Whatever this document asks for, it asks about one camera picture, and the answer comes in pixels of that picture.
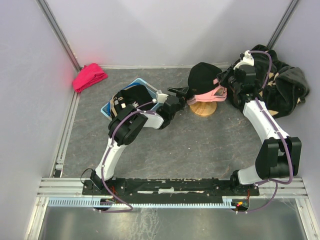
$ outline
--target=folded red cloth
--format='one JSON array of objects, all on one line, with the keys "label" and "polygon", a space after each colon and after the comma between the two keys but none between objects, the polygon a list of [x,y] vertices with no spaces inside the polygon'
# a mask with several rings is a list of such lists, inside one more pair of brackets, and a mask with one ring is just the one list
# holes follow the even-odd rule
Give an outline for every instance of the folded red cloth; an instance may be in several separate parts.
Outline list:
[{"label": "folded red cloth", "polygon": [[72,86],[77,93],[81,93],[84,89],[96,84],[108,75],[96,63],[84,66],[78,76],[73,80]]}]

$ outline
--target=pink fabric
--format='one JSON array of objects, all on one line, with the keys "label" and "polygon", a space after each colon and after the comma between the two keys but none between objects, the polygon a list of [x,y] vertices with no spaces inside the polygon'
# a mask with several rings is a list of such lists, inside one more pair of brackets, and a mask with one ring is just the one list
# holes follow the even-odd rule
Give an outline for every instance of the pink fabric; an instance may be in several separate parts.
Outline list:
[{"label": "pink fabric", "polygon": [[73,80],[72,86],[77,93],[81,93],[84,89],[96,84],[108,75],[96,63],[91,63],[89,66],[84,66],[78,76]]},{"label": "pink fabric", "polygon": [[[218,79],[213,80],[213,84],[217,84]],[[221,96],[215,95],[217,91],[220,89],[223,89],[223,94]],[[192,98],[190,98],[187,102],[188,105],[195,104],[196,102],[223,102],[227,98],[227,89],[223,86],[217,86],[212,91],[209,91],[204,94],[200,95],[194,95]]]}]

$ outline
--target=wooden stand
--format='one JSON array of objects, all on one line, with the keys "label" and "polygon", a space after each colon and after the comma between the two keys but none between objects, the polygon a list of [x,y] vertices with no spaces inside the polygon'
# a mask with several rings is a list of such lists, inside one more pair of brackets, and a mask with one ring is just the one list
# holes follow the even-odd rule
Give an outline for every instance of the wooden stand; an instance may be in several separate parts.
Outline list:
[{"label": "wooden stand", "polygon": [[201,102],[197,101],[195,104],[190,105],[190,109],[194,114],[200,117],[208,117],[215,113],[217,110],[217,102]]}]

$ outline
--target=white wall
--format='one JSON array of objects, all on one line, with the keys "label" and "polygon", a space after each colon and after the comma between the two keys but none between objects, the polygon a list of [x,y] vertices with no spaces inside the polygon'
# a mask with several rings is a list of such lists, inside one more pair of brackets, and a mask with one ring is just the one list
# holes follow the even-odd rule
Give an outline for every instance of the white wall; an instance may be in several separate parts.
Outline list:
[{"label": "white wall", "polygon": [[267,44],[290,0],[47,2],[82,66],[190,66]]},{"label": "white wall", "polygon": [[300,1],[274,49],[280,60],[300,67],[310,85],[306,103],[278,121],[302,141],[299,175],[302,176],[317,221],[320,223],[320,1]]},{"label": "white wall", "polygon": [[22,240],[48,177],[74,69],[34,0],[0,7],[0,239]]}]

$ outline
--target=blue plastic bin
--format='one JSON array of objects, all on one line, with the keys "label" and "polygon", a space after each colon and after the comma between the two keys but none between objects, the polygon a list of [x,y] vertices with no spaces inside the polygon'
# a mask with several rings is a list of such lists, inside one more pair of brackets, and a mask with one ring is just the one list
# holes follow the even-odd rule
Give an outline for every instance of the blue plastic bin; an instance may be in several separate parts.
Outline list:
[{"label": "blue plastic bin", "polygon": [[[144,85],[146,87],[146,89],[148,90],[150,96],[155,99],[156,98],[156,92],[157,89],[154,88],[153,86],[151,86],[149,83],[147,83],[145,80],[143,80],[142,78],[137,78],[136,80],[134,80],[132,83],[130,83],[128,86],[126,86],[125,88],[129,87],[129,86],[134,86],[134,85]],[[160,107],[162,105],[162,103],[157,103],[156,105],[153,106],[153,108],[151,110],[155,111],[158,109],[158,107]],[[110,102],[108,102],[106,105],[104,105],[101,108],[101,113],[103,115],[105,115],[108,119],[111,120],[111,113],[110,113]]]}]

